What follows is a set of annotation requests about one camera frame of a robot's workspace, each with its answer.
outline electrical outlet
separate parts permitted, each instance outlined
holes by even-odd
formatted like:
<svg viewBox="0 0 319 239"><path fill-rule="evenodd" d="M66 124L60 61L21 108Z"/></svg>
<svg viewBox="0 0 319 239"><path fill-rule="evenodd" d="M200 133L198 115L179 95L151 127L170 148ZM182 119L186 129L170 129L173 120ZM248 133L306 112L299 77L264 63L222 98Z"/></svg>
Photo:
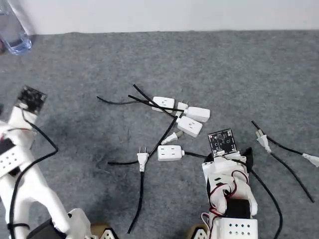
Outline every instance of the electrical outlet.
<svg viewBox="0 0 319 239"><path fill-rule="evenodd" d="M256 219L221 218L214 222L213 228L217 239L258 239Z"/></svg>
<svg viewBox="0 0 319 239"><path fill-rule="evenodd" d="M179 145L161 145L158 147L159 161L176 161L185 155Z"/></svg>
<svg viewBox="0 0 319 239"><path fill-rule="evenodd" d="M199 107L188 107L184 113L187 117L199 122L207 122L210 117L210 110Z"/></svg>
<svg viewBox="0 0 319 239"><path fill-rule="evenodd" d="M161 107L174 108L175 100L172 98L154 96L153 101ZM152 110L162 112L161 109L155 108L155 107L152 107Z"/></svg>
<svg viewBox="0 0 319 239"><path fill-rule="evenodd" d="M177 128L194 138L198 136L202 127L203 125L201 123L186 116L177 119Z"/></svg>

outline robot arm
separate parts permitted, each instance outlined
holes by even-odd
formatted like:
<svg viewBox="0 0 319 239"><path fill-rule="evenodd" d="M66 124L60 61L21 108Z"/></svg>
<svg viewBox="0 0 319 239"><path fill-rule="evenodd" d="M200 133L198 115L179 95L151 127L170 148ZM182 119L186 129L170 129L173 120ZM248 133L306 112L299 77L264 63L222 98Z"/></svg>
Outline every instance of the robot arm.
<svg viewBox="0 0 319 239"><path fill-rule="evenodd" d="M97 239L91 235L90 222L81 209L74 209L70 213L65 211L37 165L28 169L23 176L23 183L20 183L15 198L13 222L10 224L10 205L17 178L34 162L30 151L34 133L27 121L35 123L45 98L43 93L25 87L13 107L9 122L0 121L0 196L5 207L8 228L14 230L16 239L40 238L39 235L30 237L28 227L30 205L38 201L52 216L51 224L56 237L50 235L51 238Z"/></svg>

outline black cable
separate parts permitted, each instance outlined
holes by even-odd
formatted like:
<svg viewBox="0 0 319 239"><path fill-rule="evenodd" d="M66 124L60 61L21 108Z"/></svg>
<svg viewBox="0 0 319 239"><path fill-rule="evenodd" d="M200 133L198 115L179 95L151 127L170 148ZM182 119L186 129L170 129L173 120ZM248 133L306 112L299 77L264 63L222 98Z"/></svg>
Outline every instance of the black cable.
<svg viewBox="0 0 319 239"><path fill-rule="evenodd" d="M169 127L167 128L167 130L165 131L165 133L163 134L163 136L160 138L160 140L157 142L157 144L155 145L155 147L152 149L152 151L149 153L149 157L148 160L146 162L146 164L148 163L148 161L150 160L150 158L154 155L154 153L156 152L158 146L160 145L160 143L164 140L164 138L167 136L167 134L169 133L169 131L171 130L171 128L174 126L176 120L177 120L177 116L174 117L172 123L170 123ZM130 228L128 230L128 234L130 234L134 224L136 223L139 215L140 215L140 211L142 209L142 202L143 202L143 191L144 191L144 172L141 172L141 187L140 187L140 199L139 199L139 205L138 205L138 209L136 211L135 217L130 225Z"/></svg>
<svg viewBox="0 0 319 239"><path fill-rule="evenodd" d="M180 109L175 109L175 108L168 108L168 107L162 107L162 106L154 106L152 104L150 104L148 101L143 101L135 96L131 96L131 95L128 95L129 98L132 98L138 102L141 102L147 106L152 106L154 108L158 108L158 109L162 109L162 110L168 110L168 111L179 111L179 112L184 112L184 110L180 110Z"/></svg>
<svg viewBox="0 0 319 239"><path fill-rule="evenodd" d="M197 154L197 153L192 153L192 152L186 152L186 151L185 151L185 154L186 154L186 155L190 155L190 156L194 156L194 157L197 157L197 158L204 158L204 159L207 158L207 156L205 156L205 155L201 155L201 154Z"/></svg>
<svg viewBox="0 0 319 239"><path fill-rule="evenodd" d="M144 192L144 172L141 172L141 184L140 184L140 198L139 198L139 205L138 205L138 209L136 211L136 214L133 218L133 221L129 227L129 230L128 230L128 234L131 233L131 230L134 226L134 224L136 223L139 215L140 215L140 211L142 209L142 202L143 202L143 192Z"/></svg>
<svg viewBox="0 0 319 239"><path fill-rule="evenodd" d="M38 131L54 148L54 151L52 153L49 153L35 161L33 161L31 164L29 164L17 177L15 185L14 185L14 189L13 189L13 193L12 193L12 199L11 199L11 204L10 204L10 211L9 211L9 224L8 224L8 229L10 231L10 235L11 235L11 239L15 239L15 234L14 234L14 227L16 225L13 224L14 221L14 205L15 205L15 200L16 200L16 195L18 192L18 187L19 187L19 183L22 179L22 177L24 176L24 174L34 165L36 165L37 163L55 155L58 151L59 148L57 147L57 145L40 129L38 128L36 125L34 125L33 123L29 122L25 117L24 117L24 109L22 110L22 117L24 119L24 121L26 121L29 125L32 126L32 128L34 128L36 131Z"/></svg>
<svg viewBox="0 0 319 239"><path fill-rule="evenodd" d="M99 100L111 104L111 105L128 105L128 104L134 104L134 103L141 103L140 101L128 101L128 102L113 102L113 101L107 101L99 96L97 96L96 98L98 98Z"/></svg>
<svg viewBox="0 0 319 239"><path fill-rule="evenodd" d="M149 102L151 102L154 106L160 107L158 104L156 104L150 97L148 97L143 91L141 91L135 84L133 85L133 87L142 95L144 96L145 99L147 99ZM171 115L170 113L168 113L166 110L163 110L161 108L159 108L161 111L163 111L165 114L167 114L169 117L174 117L173 115Z"/></svg>
<svg viewBox="0 0 319 239"><path fill-rule="evenodd" d="M313 203L315 203L313 197L311 196L311 194L309 193L308 189L305 187L305 185L302 183L302 181L300 180L300 178L296 175L296 173L291 169L291 167L289 167L281 158L279 158L277 155L275 155L274 153L270 153L276 160L278 160L282 165L284 165L290 172L291 174L295 177L295 179L298 181L298 183L300 184L300 186L302 187L302 189L304 190L304 192L307 194L308 198L310 199L310 201L312 201Z"/></svg>
<svg viewBox="0 0 319 239"><path fill-rule="evenodd" d="M253 123L253 125L254 125L257 129L260 129L264 134L266 134L266 133L256 124L256 122L254 122L254 121L252 120L251 123ZM287 150L287 151L290 151L290 152L296 153L296 154L300 154L300 155L303 154L302 152L299 152L299 151L294 150L294 149L292 149L292 148L287 148L287 147L283 146L282 144L280 144L280 143L278 143L277 141L275 141L275 140L273 140L272 138L270 138L268 135L267 135L267 139L268 139L269 141L271 141L272 143L274 143L275 145L277 145L277 146L279 146L280 148L283 148L283 149L285 149L285 150Z"/></svg>
<svg viewBox="0 0 319 239"><path fill-rule="evenodd" d="M166 138L166 136L168 135L169 131L171 130L171 128L173 128L176 120L178 119L177 116L174 116L173 121L170 123L169 127L167 128L167 130L165 131L165 133L163 134L163 136L160 138L160 140L158 141L158 143L155 145L155 147L152 149L152 151L150 152L149 158L151 158L153 156L153 154L156 152L156 150L158 149L158 146L160 146L160 143Z"/></svg>
<svg viewBox="0 0 319 239"><path fill-rule="evenodd" d="M138 162L139 161L136 160L136 161L131 161L131 162L123 162L123 163L121 163L121 162L108 162L108 164L110 164L110 165L130 165L130 164L136 164Z"/></svg>
<svg viewBox="0 0 319 239"><path fill-rule="evenodd" d="M234 162L241 163L241 164L243 164L243 165L245 165L247 167L246 163L244 163L244 162L242 162L240 160L237 160L237 159L232 159L232 160ZM283 228L283 222L284 222L283 214L281 212L279 204L278 204L276 198L274 197L274 195L271 193L271 191L266 186L266 184L263 182L263 180L256 174L256 172L252 168L250 168L250 172L255 176L255 178L259 181L259 183L263 186L263 188L266 190L266 192L271 197L271 199L273 200L273 202L274 202L274 204L276 206L277 212L279 214L279 226L278 226L278 229L277 229L276 234L274 236L274 239L277 239L279 234L280 234L280 232L281 232L281 230L282 230L282 228Z"/></svg>

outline white plug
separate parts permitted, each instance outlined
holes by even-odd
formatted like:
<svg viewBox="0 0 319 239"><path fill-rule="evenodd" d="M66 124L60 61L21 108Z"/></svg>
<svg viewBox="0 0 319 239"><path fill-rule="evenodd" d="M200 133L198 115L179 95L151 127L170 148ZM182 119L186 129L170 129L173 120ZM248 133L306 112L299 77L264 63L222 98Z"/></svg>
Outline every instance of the white plug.
<svg viewBox="0 0 319 239"><path fill-rule="evenodd" d="M179 110L186 110L187 108L188 108L188 104L185 104L185 103L183 103L183 102L178 102L178 104L177 104L177 108L179 109ZM183 112L181 112L181 111L176 111L176 116L178 116L178 117L180 117L181 115L183 114Z"/></svg>
<svg viewBox="0 0 319 239"><path fill-rule="evenodd" d="M144 153L141 153L141 148L140 148L140 152L137 154L137 156L138 156L138 161L140 164L140 172L144 172L145 171L145 164L149 158L149 154L147 153L147 148L145 148Z"/></svg>
<svg viewBox="0 0 319 239"><path fill-rule="evenodd" d="M182 116L176 120L177 128L196 138L203 125L189 117Z"/></svg>
<svg viewBox="0 0 319 239"><path fill-rule="evenodd" d="M175 141L175 140L178 140L179 137L181 137L183 135L183 131L179 131L177 133L172 133L170 136L168 136L166 139L164 139L162 142L161 142L161 145L164 145L164 144L167 144L169 142L172 142L172 141Z"/></svg>
<svg viewBox="0 0 319 239"><path fill-rule="evenodd" d="M210 117L210 110L199 107L188 107L184 110L184 114L193 120L207 122Z"/></svg>
<svg viewBox="0 0 319 239"><path fill-rule="evenodd" d="M257 141L265 148L268 153L271 153L271 149L269 147L267 135L264 134L260 129L256 131Z"/></svg>
<svg viewBox="0 0 319 239"><path fill-rule="evenodd" d="M160 107L166 107L166 108L174 108L175 100L172 98L166 98L166 97L160 97L160 96L154 96L153 101L158 104ZM152 107L152 110L162 112L161 109Z"/></svg>
<svg viewBox="0 0 319 239"><path fill-rule="evenodd" d="M319 157L303 153L303 157L308 159L314 166L319 167Z"/></svg>
<svg viewBox="0 0 319 239"><path fill-rule="evenodd" d="M159 161L176 161L180 160L185 155L184 150L181 150L179 145L162 145L158 147Z"/></svg>

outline white robot part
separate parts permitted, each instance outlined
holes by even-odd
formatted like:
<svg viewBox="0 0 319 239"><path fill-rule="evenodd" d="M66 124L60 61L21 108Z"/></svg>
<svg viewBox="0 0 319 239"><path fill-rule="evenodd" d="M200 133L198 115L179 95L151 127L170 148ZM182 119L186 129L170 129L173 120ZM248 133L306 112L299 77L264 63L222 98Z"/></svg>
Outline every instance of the white robot part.
<svg viewBox="0 0 319 239"><path fill-rule="evenodd" d="M35 122L36 115L25 112L25 118ZM9 224L9 211L13 189L18 174L10 174L18 168L23 171L33 161L30 151L34 134L31 126L23 119L22 110L14 107L9 123L0 122L0 143L3 143L0 152L0 196L5 207L5 220ZM27 224L29 222L29 209L33 202L44 205L54 223L54 227L67 235L67 239L97 238L91 235L90 222L81 209L74 209L68 216L61 201L52 191L44 179L39 167L34 165L24 175L15 198L13 224ZM30 231L27 227L14 227L16 239L25 239Z"/></svg>

